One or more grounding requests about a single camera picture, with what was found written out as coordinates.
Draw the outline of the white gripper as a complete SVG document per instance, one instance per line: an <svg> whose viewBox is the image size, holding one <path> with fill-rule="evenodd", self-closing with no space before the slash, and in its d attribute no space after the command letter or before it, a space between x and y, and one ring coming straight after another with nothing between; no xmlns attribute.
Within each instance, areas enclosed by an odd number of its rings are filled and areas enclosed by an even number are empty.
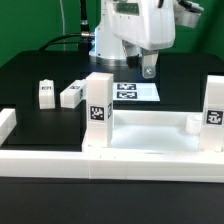
<svg viewBox="0 0 224 224"><path fill-rule="evenodd" d="M139 47L144 48L142 76L154 78L157 50L170 48L175 40L173 0L107 0L107 10L112 33L124 40L128 67L139 66Z"/></svg>

